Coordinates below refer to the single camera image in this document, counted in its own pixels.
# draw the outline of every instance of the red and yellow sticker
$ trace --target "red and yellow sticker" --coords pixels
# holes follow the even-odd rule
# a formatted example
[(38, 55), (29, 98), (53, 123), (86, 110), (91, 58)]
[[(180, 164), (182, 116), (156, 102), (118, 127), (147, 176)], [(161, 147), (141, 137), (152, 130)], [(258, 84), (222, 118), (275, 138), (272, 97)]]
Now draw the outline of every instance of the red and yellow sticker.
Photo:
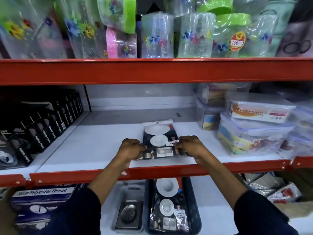
[(239, 31), (230, 39), (230, 51), (238, 51), (246, 42), (246, 35), (243, 31)]

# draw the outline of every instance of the green lid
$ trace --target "green lid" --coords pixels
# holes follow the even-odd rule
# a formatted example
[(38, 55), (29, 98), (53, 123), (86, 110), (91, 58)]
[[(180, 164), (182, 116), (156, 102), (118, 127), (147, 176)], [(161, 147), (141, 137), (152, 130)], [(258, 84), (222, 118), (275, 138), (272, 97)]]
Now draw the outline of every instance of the green lid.
[(135, 34), (136, 0), (123, 0), (124, 32)]
[(232, 11), (233, 0), (208, 0), (197, 9), (197, 12), (212, 12), (217, 16), (229, 14)]
[(250, 15), (244, 13), (233, 13), (233, 14), (225, 14), (219, 15), (216, 17), (216, 26), (247, 26), (250, 24)]

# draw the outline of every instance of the black vertical strip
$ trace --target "black vertical strip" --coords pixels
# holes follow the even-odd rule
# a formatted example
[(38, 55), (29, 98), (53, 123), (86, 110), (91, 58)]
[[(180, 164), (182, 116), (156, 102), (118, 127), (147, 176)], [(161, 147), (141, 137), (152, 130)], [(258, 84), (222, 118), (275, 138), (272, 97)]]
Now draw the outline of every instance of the black vertical strip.
[(89, 97), (88, 97), (88, 93), (87, 93), (87, 89), (86, 89), (86, 85), (84, 84), (84, 90), (85, 90), (85, 94), (87, 97), (87, 102), (88, 102), (88, 106), (89, 106), (89, 111), (91, 112), (91, 105), (90, 105), (90, 101), (89, 101)]

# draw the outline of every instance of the dark sleeve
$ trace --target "dark sleeve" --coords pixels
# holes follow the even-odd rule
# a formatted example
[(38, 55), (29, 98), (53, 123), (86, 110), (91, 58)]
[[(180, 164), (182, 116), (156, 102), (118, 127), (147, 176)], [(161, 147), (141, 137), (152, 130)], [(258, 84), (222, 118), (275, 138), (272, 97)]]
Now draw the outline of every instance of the dark sleeve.
[(58, 208), (37, 235), (100, 235), (100, 218), (99, 198), (91, 189), (84, 188)]
[(289, 218), (264, 196), (249, 190), (236, 202), (234, 220), (239, 235), (299, 235)]

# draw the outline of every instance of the person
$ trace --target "person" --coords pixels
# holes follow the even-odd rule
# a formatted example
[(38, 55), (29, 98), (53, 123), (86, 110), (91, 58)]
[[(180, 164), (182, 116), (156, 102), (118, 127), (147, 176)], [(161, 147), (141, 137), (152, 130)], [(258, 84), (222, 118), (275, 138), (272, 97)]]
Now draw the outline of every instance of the person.
[[(177, 147), (193, 156), (196, 163), (208, 171), (233, 209), (239, 235), (298, 235), (288, 224), (287, 216), (265, 197), (241, 184), (196, 136), (183, 136), (179, 141)], [(145, 149), (137, 139), (124, 139), (108, 166), (87, 188), (58, 208), (49, 224), (37, 235), (100, 234), (101, 206), (131, 160)]]

